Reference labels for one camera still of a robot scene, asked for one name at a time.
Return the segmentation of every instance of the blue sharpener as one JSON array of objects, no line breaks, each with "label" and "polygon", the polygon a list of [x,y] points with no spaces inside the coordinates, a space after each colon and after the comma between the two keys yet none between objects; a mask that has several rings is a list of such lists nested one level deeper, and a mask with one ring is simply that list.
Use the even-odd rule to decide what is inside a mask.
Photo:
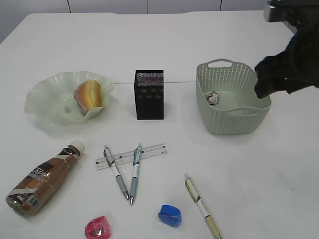
[{"label": "blue sharpener", "polygon": [[180,210],[170,205],[162,205],[158,217],[163,223],[171,227],[176,228],[181,223]]}]

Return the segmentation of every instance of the pencil sharpener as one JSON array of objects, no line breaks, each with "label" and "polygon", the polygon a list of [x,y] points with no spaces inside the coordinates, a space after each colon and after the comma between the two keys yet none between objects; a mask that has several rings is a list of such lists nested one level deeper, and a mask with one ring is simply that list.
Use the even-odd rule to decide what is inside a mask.
[{"label": "pencil sharpener", "polygon": [[105,216],[93,219],[85,227],[87,239],[109,239],[111,234],[111,226]]},{"label": "pencil sharpener", "polygon": [[171,205],[162,205],[158,217],[163,223],[174,228],[177,228],[181,223],[180,210]]},{"label": "pencil sharpener", "polygon": [[138,120],[164,119],[163,70],[137,70],[134,92]]}]

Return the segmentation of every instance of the pen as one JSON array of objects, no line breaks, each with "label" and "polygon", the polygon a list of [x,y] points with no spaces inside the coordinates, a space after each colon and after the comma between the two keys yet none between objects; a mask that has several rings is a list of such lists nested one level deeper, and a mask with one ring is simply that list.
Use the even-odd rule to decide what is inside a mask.
[{"label": "pen", "polygon": [[131,190],[130,190],[131,205],[133,205],[134,199],[136,197],[136,191],[138,188],[141,156],[142,156],[142,144],[139,143],[139,146],[135,149],[134,159],[133,159],[133,176],[132,176]]},{"label": "pen", "polygon": [[111,150],[108,146],[104,145],[104,157],[106,158],[106,161],[108,162],[109,166],[112,168],[114,176],[116,178],[116,181],[118,182],[118,185],[124,194],[125,198],[128,200],[129,199],[129,192],[128,189],[125,186],[124,180],[119,172],[119,169],[116,165],[116,162],[112,156]]},{"label": "pen", "polygon": [[192,182],[190,176],[188,174],[184,174],[185,178],[185,186],[191,195],[193,201],[197,204],[201,214],[205,218],[205,221],[213,234],[215,239],[222,239],[222,236],[217,228],[217,225],[212,217],[212,215],[209,213],[206,205],[203,202],[203,199],[201,198],[199,191],[196,189],[194,183]]}]

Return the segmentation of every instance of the gray pen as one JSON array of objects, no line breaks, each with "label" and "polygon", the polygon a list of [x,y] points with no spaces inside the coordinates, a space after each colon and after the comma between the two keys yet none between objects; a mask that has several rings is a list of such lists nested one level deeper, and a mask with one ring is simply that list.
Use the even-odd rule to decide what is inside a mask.
[{"label": "gray pen", "polygon": [[138,188],[138,181],[140,175],[140,160],[142,157],[142,144],[139,143],[139,146],[135,149],[134,159],[133,159],[133,176],[131,182],[131,190],[130,190],[130,203],[133,205],[134,199],[136,197],[136,191]]},{"label": "gray pen", "polygon": [[112,153],[110,151],[110,148],[106,145],[104,145],[104,157],[106,158],[106,161],[108,162],[109,166],[112,168],[113,173],[115,175],[116,181],[118,182],[120,189],[122,193],[124,194],[125,198],[128,200],[129,199],[129,192],[128,189],[125,186],[124,180],[119,172],[119,169],[116,165],[116,162],[112,156]]}]

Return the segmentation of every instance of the green plastic basket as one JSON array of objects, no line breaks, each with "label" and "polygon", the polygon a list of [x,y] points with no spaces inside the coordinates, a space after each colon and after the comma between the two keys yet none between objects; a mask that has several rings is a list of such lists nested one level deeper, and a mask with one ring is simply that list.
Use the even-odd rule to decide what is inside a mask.
[{"label": "green plastic basket", "polygon": [[[209,67],[214,62],[229,62],[230,67]],[[200,64],[196,70],[196,96],[201,117],[213,134],[253,132],[268,113],[270,97],[257,98],[256,73],[243,63],[217,59]],[[219,103],[211,106],[205,96],[216,91]]]}]

